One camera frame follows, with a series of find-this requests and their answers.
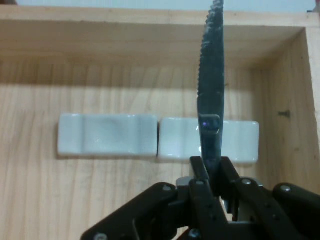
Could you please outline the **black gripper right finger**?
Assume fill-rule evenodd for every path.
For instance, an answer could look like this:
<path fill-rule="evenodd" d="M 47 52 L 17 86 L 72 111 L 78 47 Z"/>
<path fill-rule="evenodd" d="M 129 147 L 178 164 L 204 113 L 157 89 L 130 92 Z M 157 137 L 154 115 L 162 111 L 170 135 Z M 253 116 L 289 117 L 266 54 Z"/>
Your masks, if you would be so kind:
<path fill-rule="evenodd" d="M 291 183 L 279 183 L 273 190 L 254 179 L 240 177 L 232 162 L 222 157 L 218 171 L 219 194 L 234 221 L 246 206 L 271 240 L 318 240 L 320 238 L 320 196 Z"/>

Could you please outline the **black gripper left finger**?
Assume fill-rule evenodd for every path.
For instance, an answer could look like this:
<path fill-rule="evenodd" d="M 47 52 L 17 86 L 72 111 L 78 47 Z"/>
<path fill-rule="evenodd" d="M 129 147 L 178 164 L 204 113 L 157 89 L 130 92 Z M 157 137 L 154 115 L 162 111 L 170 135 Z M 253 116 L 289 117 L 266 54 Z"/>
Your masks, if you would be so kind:
<path fill-rule="evenodd" d="M 190 159 L 194 178 L 186 185 L 156 183 L 85 231 L 83 240 L 171 240 L 223 237 L 228 225 L 217 198 L 219 160 Z"/>

